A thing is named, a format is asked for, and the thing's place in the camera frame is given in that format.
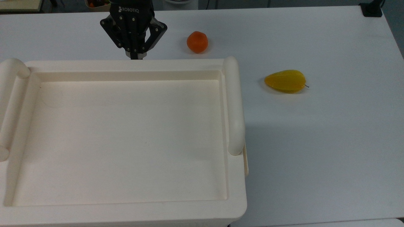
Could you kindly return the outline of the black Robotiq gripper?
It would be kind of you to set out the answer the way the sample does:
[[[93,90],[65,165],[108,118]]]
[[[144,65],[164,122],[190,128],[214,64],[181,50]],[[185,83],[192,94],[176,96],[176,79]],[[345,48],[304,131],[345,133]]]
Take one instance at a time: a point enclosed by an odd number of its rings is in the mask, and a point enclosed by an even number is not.
[[[110,15],[100,25],[131,60],[146,57],[167,30],[155,19],[151,0],[111,0]]]

